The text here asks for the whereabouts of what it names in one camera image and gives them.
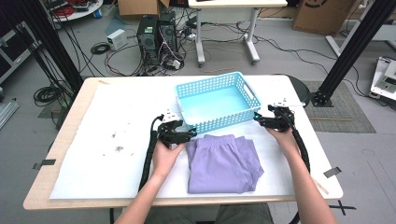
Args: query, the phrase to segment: black mat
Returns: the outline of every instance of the black mat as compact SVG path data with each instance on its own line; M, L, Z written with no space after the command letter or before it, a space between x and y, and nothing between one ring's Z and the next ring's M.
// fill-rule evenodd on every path
M311 92L315 92L322 82L303 81L303 83ZM306 115L316 132L376 133L344 82L335 90L331 100L333 107L314 107L310 103L305 108Z

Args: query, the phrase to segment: folded purple shirt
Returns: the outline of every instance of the folded purple shirt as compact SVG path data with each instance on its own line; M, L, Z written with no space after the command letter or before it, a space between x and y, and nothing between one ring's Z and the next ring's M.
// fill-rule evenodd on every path
M194 139L186 145L189 193L243 193L256 189L263 169L252 140L233 135Z

